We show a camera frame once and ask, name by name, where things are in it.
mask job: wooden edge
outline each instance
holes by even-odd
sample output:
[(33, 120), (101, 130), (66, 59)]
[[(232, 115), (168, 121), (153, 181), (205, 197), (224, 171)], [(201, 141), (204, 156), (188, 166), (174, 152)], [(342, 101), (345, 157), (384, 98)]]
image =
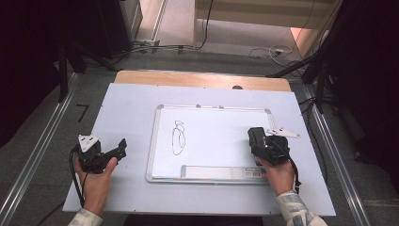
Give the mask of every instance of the wooden edge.
[(221, 89), (232, 89), (234, 86), (239, 86), (247, 90), (291, 91), (288, 81), (283, 78), (248, 77), (222, 73), (120, 71), (114, 82)]

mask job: person's right hand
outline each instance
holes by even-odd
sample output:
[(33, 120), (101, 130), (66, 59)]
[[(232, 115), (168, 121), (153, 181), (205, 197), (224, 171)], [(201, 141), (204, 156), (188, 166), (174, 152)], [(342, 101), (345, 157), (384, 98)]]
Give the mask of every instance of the person's right hand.
[(116, 157), (111, 158), (106, 165), (105, 171), (100, 174), (86, 174), (80, 166), (79, 159), (75, 159), (75, 171), (79, 176), (80, 185), (85, 184), (84, 194), (86, 210), (101, 217), (108, 198), (109, 182), (111, 173), (118, 164)]
[(269, 180), (270, 186), (275, 191), (276, 196), (293, 189), (295, 173), (290, 161), (273, 166), (260, 157), (258, 157), (258, 160), (266, 168), (266, 173), (263, 174), (263, 177)]

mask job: whiteboard tray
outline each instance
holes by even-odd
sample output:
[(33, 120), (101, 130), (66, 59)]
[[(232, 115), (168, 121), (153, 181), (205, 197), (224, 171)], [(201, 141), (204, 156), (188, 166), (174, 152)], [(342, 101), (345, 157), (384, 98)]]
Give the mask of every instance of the whiteboard tray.
[(267, 184), (248, 144), (251, 127), (275, 129), (271, 111), (159, 105), (146, 178), (162, 183)]

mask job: shirt sleeve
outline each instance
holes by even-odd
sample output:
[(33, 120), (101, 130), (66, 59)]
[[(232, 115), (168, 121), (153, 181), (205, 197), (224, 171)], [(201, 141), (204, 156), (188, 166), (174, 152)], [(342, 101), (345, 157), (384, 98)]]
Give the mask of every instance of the shirt sleeve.
[(295, 191), (287, 191), (276, 200), (287, 226), (327, 226), (320, 217), (309, 211)]
[(102, 222), (102, 218), (84, 208), (81, 208), (76, 213), (69, 226), (99, 226)]

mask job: metal rail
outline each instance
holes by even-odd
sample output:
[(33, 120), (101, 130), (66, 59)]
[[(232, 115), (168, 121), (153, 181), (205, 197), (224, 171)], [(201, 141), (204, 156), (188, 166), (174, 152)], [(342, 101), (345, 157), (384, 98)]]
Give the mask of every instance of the metal rail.
[(47, 125), (44, 128), (35, 148), (27, 159), (23, 170), (21, 171), (17, 180), (14, 181), (14, 184), (11, 186), (11, 189), (8, 192), (6, 200), (2, 204), (0, 211), (0, 225), (7, 226), (11, 221), (18, 204), (26, 192), (33, 175), (35, 174), (36, 169), (38, 168), (39, 163), (47, 150), (53, 134), (56, 131), (56, 128), (58, 127), (59, 122), (61, 121), (71, 101), (78, 81), (79, 77), (76, 73), (74, 73), (69, 82), (70, 92), (63, 103), (56, 105), (53, 115), (47, 122)]
[[(314, 93), (310, 85), (304, 86), (304, 89), (307, 98), (314, 97)], [(353, 217), (357, 225), (371, 226), (372, 224), (367, 217), (366, 211), (364, 210), (358, 191), (356, 190), (355, 185), (352, 182), (349, 171), (341, 158), (334, 138), (332, 137), (332, 134), (328, 128), (325, 116), (320, 114), (317, 107), (315, 106), (313, 107), (312, 111), (313, 116), (316, 119), (317, 125), (320, 129), (320, 133), (327, 146), (327, 151), (331, 158), (332, 165), (337, 171), (337, 176), (343, 188), (343, 193), (345, 194), (346, 200), (348, 201), (349, 207), (352, 211)]]

